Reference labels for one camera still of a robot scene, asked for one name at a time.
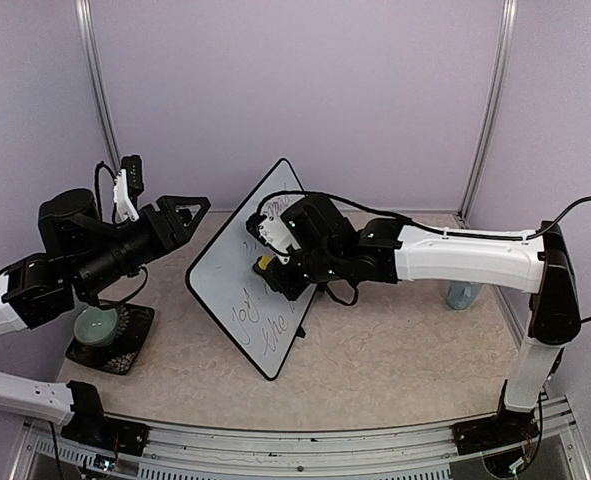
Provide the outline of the yellow black whiteboard eraser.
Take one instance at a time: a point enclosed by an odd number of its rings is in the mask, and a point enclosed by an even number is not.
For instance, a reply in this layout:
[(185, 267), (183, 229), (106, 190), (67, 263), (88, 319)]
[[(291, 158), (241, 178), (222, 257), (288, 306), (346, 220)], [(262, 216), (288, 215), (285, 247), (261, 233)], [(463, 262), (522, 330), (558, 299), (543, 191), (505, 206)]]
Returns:
[(264, 255), (257, 258), (255, 263), (253, 264), (252, 269), (258, 275), (262, 275), (264, 272), (266, 272), (268, 270), (268, 268), (273, 260), (274, 260), (274, 257), (272, 255), (264, 254)]

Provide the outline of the white whiteboard black frame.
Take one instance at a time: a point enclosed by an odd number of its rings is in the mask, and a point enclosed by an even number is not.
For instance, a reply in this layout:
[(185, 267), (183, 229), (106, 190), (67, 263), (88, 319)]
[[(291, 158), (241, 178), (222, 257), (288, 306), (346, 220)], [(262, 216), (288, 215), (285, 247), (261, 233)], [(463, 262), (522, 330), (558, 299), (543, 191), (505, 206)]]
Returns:
[(253, 271), (269, 249), (246, 230), (246, 221), (267, 195), (301, 190), (290, 162), (283, 158), (251, 190), (187, 269), (185, 283), (250, 363), (267, 380), (276, 379), (312, 304), (309, 284), (292, 302)]

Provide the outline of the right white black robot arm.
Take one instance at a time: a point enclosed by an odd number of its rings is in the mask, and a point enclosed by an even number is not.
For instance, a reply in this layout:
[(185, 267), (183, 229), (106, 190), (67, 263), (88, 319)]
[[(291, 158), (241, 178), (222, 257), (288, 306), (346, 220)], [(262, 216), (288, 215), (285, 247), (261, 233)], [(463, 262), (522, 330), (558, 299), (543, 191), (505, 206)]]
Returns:
[(338, 197), (303, 192), (280, 214), (260, 204), (247, 231), (273, 252), (254, 265), (268, 286), (290, 301), (311, 285), (446, 280), (511, 288), (530, 295), (531, 317), (497, 411), (458, 422), (452, 431), (466, 455), (539, 438), (540, 394), (562, 352), (581, 329), (574, 271), (556, 222), (501, 233), (437, 228), (375, 211), (355, 229), (336, 207)]

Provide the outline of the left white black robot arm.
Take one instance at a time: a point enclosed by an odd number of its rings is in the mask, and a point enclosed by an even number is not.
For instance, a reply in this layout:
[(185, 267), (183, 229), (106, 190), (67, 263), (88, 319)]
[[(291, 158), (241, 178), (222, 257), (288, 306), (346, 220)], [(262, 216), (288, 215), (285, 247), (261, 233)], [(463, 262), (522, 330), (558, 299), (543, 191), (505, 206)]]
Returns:
[[(101, 221), (92, 191), (77, 188), (44, 202), (44, 252), (0, 270), (0, 336), (36, 329), (79, 302), (103, 310), (99, 293), (188, 243), (210, 207), (205, 197), (162, 196), (135, 220)], [(0, 372), (0, 410), (57, 425), (62, 437), (113, 453), (142, 454), (149, 429), (105, 414), (95, 386), (47, 383)]]

